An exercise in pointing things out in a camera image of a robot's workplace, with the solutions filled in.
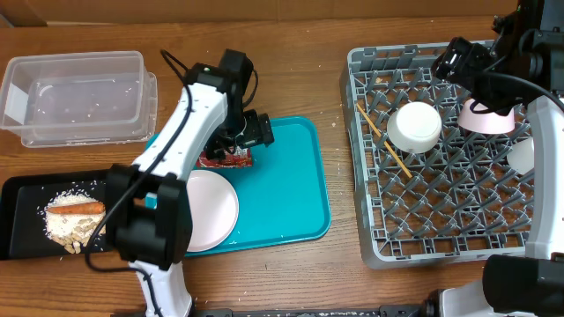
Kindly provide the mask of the peanuts and rice food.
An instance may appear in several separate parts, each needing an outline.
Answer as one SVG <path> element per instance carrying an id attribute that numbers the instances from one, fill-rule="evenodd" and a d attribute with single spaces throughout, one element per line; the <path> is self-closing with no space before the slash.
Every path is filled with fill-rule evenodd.
<path id="1" fill-rule="evenodd" d="M 48 207 L 57 205 L 71 205 L 77 203 L 102 203 L 83 189 L 69 189 L 57 192 L 43 207 L 38 207 L 38 215 L 44 222 L 45 236 L 63 247 L 70 254 L 80 254 L 86 247 L 94 230 L 106 215 L 59 215 L 47 212 Z"/>

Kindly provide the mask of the pink bowl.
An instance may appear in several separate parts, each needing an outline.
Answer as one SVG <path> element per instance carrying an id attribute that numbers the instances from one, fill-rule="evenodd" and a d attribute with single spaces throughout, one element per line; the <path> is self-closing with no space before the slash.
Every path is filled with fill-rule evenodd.
<path id="1" fill-rule="evenodd" d="M 457 121 L 460 127 L 488 135 L 507 134 L 515 128 L 516 120 L 513 109 L 508 115 L 476 114 L 471 111 L 471 105 L 474 102 L 474 99 L 469 99 L 464 103 Z"/>

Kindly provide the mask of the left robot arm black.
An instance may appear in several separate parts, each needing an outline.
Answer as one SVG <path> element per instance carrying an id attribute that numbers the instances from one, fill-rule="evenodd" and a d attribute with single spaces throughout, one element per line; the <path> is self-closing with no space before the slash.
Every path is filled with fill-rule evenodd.
<path id="1" fill-rule="evenodd" d="M 182 283 L 182 259 L 193 220 L 187 182 L 202 153 L 270 145 L 270 120 L 250 110 L 244 96 L 257 72 L 248 58 L 217 67 L 197 63 L 181 73 L 181 97 L 152 147 L 131 166 L 108 172 L 101 224 L 107 243 L 133 272 L 145 296 L 146 316 L 188 316 L 192 299 Z"/>

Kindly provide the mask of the white cup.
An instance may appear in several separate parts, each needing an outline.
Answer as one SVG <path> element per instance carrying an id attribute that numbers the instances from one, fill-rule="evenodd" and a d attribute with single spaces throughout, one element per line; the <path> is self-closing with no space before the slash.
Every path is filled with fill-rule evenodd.
<path id="1" fill-rule="evenodd" d="M 534 168 L 534 140 L 529 137 L 514 144 L 507 155 L 509 166 L 519 174 L 527 174 Z"/>

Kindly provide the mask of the red snack wrapper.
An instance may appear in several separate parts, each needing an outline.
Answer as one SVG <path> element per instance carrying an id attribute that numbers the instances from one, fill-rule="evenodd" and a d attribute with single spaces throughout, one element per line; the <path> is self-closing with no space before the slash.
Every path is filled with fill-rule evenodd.
<path id="1" fill-rule="evenodd" d="M 200 168 L 243 168 L 253 166 L 250 149 L 240 147 L 230 148 L 230 151 L 219 150 L 213 158 L 208 158 L 203 151 L 197 159 L 196 166 Z"/>

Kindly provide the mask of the white bowl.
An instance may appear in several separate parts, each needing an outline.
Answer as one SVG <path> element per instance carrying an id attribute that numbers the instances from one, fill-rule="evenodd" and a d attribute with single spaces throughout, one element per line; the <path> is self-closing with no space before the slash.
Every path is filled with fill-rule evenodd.
<path id="1" fill-rule="evenodd" d="M 390 141 L 407 153 L 430 151 L 438 143 L 441 131 L 442 119 L 439 112 L 420 101 L 401 106 L 387 122 Z"/>

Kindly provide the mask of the orange carrot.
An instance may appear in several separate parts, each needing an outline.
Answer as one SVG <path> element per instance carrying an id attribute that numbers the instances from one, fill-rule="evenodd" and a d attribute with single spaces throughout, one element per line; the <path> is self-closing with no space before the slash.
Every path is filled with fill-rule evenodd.
<path id="1" fill-rule="evenodd" d="M 47 212 L 59 215 L 98 215 L 105 212 L 105 205 L 98 202 L 57 205 L 48 207 Z"/>

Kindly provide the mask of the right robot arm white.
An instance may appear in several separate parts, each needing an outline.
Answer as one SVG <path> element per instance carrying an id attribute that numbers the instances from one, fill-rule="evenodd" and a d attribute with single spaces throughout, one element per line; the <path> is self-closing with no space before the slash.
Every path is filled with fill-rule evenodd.
<path id="1" fill-rule="evenodd" d="M 479 114 L 523 106 L 534 146 L 528 233 L 522 255 L 492 255 L 480 280 L 439 292 L 438 316 L 563 314 L 563 35 L 512 30 L 500 40 L 486 47 L 455 37 L 432 73 L 469 90 Z"/>

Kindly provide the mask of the white plate with food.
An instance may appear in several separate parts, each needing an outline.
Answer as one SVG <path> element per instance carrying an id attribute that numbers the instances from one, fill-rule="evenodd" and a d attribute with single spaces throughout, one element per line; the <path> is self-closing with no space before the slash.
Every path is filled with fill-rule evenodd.
<path id="1" fill-rule="evenodd" d="M 218 173 L 194 170 L 187 183 L 193 230 L 187 251 L 211 250 L 233 231 L 239 199 L 231 183 Z"/>

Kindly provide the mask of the wooden chopstick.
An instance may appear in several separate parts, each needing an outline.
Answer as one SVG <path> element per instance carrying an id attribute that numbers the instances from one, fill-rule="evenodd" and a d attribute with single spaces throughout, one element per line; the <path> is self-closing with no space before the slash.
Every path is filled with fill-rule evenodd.
<path id="1" fill-rule="evenodd" d="M 375 124 L 371 121 L 370 117 L 367 113 L 363 110 L 362 106 L 359 103 L 355 104 L 356 109 L 359 113 L 364 117 L 367 121 L 371 130 L 380 138 L 380 141 L 383 141 L 383 145 L 388 150 L 391 157 L 396 161 L 397 165 L 401 168 L 401 170 L 405 173 L 405 175 L 411 179 L 413 177 L 412 173 L 408 170 L 402 159 L 397 155 L 397 153 L 392 149 L 391 145 L 388 143 L 387 139 L 384 139 L 382 132 L 375 126 Z"/>

